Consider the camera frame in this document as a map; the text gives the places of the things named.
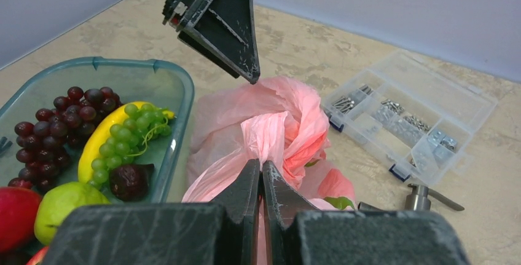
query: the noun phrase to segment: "wall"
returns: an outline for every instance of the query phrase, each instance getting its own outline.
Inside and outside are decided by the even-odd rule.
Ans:
[[[256,0],[521,82],[521,0]]]
[[[0,69],[117,1],[0,0]]]

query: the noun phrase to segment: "banana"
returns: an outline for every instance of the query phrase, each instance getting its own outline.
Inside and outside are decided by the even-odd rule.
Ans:
[[[94,173],[91,167],[92,161],[101,157],[100,146],[110,138],[110,128],[112,125],[122,124],[125,119],[128,118],[128,115],[125,113],[125,107],[128,104],[134,104],[138,108],[141,108],[143,105],[151,103],[144,101],[127,103],[110,113],[103,119],[103,121],[101,121],[94,133],[92,133],[88,139],[87,144],[85,144],[83,153],[78,162],[78,181],[81,183],[87,183],[92,179]],[[166,113],[168,119],[174,118],[174,113],[172,111],[165,110],[164,113]]]

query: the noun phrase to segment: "plastic bowl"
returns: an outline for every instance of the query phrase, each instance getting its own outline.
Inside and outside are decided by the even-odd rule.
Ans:
[[[176,114],[171,122],[172,134],[158,138],[136,159],[137,164],[154,164],[151,190],[143,202],[165,202],[181,149],[190,110],[194,100],[194,84],[188,73],[173,63],[160,60],[136,61],[85,57],[51,66],[26,82],[0,109],[0,136],[13,141],[13,146],[0,156],[0,186],[18,176],[23,164],[16,160],[14,126],[21,121],[36,122],[40,108],[53,108],[53,100],[67,94],[71,86],[84,90],[108,86],[122,102],[148,101],[168,108]],[[81,151],[68,152],[77,163]],[[77,181],[77,166],[60,175],[58,184]],[[111,202],[121,202],[110,191],[103,191]]]

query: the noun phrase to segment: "plastic bag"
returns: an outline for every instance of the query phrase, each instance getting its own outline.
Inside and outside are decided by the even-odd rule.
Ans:
[[[210,201],[249,159],[258,158],[273,161],[286,182],[317,208],[335,210],[327,197],[345,197],[354,205],[353,185],[326,160],[329,121],[319,105],[313,88],[288,77],[199,99],[187,163],[190,187],[182,201]],[[258,242],[257,263],[266,264],[263,219]]]

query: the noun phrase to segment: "table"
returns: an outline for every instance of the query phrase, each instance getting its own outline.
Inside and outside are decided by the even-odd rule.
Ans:
[[[0,71],[4,104],[40,70],[70,58],[157,58],[185,68],[198,97],[244,84],[232,79],[176,39],[161,24],[164,0],[124,0]],[[319,23],[262,7],[255,8],[262,77],[285,75],[326,96],[363,68],[397,48]],[[463,176],[449,173],[435,190],[462,204],[456,213],[433,200],[460,236],[473,264],[520,264],[521,256],[521,85],[427,58],[442,74],[484,89],[499,100],[468,147],[474,162]],[[408,188],[346,135],[329,133],[327,155],[354,184],[357,200],[384,209],[402,209]],[[187,150],[180,164],[186,161]],[[169,200],[186,188],[179,168]]]

